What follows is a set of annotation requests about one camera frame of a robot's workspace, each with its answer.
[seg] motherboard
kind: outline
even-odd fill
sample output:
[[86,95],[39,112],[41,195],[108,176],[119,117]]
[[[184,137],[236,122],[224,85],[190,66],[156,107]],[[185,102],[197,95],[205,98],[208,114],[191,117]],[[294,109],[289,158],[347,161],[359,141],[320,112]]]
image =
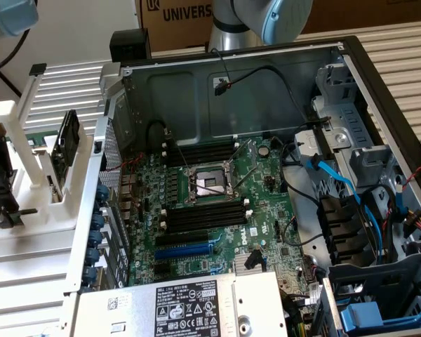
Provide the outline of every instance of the motherboard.
[[[252,252],[260,251],[262,268],[276,272],[284,291],[308,291],[302,252],[284,242],[300,239],[293,226],[284,231],[294,217],[281,186],[280,148],[273,150],[262,137],[239,139],[231,147],[221,162],[200,162],[203,148],[197,157],[185,148],[176,158],[163,152],[125,160],[137,162],[125,166],[120,189],[132,247],[128,285],[261,272],[261,265],[244,266]],[[192,241],[204,242],[204,251]]]

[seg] cardboard box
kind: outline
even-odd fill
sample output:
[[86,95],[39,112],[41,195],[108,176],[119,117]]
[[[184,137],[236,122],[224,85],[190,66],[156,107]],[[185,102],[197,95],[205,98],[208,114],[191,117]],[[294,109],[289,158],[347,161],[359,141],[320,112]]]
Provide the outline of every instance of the cardboard box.
[[135,0],[152,51],[204,46],[211,37],[213,0]]
[[303,34],[421,21],[421,0],[314,0]]
[[[213,0],[135,1],[139,24],[148,29],[152,51],[204,46],[209,41]],[[421,0],[314,0],[302,33],[420,20]]]

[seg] circuit board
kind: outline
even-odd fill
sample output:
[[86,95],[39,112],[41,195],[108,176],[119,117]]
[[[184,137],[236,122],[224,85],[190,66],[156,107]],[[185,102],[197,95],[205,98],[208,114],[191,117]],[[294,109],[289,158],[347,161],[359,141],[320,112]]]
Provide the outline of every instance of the circuit board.
[[[261,137],[239,140],[240,143],[247,141],[249,144],[241,149],[233,161],[236,180],[234,184],[256,167],[253,174],[250,174],[238,188],[239,196],[250,200],[253,215],[246,224],[209,230],[209,238],[217,241],[211,255],[168,260],[171,265],[169,277],[193,277],[194,275],[233,272],[234,260],[237,256],[249,255],[254,249],[260,249],[266,260],[267,270],[276,272],[281,288],[288,293],[305,293],[308,290],[307,283],[304,277],[298,276],[297,272],[297,269],[302,267],[300,248],[289,246],[280,240],[281,235],[284,235],[283,228],[292,220],[293,209],[288,193],[279,192],[281,181],[279,150],[270,150],[269,156],[262,158],[258,155],[259,147],[270,149],[270,141],[263,140]],[[149,207],[145,208],[143,214],[133,203],[129,211],[122,209],[128,223],[132,246],[129,286],[159,281],[158,275],[154,272],[154,265],[159,263],[154,258],[154,252],[156,251],[156,237],[163,235],[159,227],[161,205],[166,202],[175,202],[176,207],[190,206],[186,204],[189,194],[186,170],[186,166],[167,168],[161,163],[159,155],[152,155],[140,161],[135,168],[126,168],[123,172],[121,188],[123,193],[130,192],[139,200],[149,203]],[[172,179],[175,179],[178,190],[174,196],[168,192]],[[273,179],[274,186],[266,186],[266,179]],[[227,197],[203,198],[197,204],[206,203],[211,198],[222,201]],[[281,229],[279,236],[277,235],[278,225]],[[290,242],[300,242],[298,233],[293,229],[285,233],[285,236]]]

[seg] blue drive bracket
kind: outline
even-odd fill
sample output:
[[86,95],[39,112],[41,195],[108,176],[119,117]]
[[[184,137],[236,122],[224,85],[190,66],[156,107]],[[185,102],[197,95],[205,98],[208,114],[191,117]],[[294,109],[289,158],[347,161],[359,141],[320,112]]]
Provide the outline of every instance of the blue drive bracket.
[[350,304],[340,316],[349,337],[421,328],[421,312],[416,316],[384,321],[376,302]]

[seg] power supply label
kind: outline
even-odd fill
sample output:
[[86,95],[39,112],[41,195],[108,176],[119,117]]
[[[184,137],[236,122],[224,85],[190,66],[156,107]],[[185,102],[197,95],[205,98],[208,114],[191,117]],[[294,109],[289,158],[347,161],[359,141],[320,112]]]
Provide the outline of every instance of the power supply label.
[[156,337],[218,337],[217,281],[156,289]]

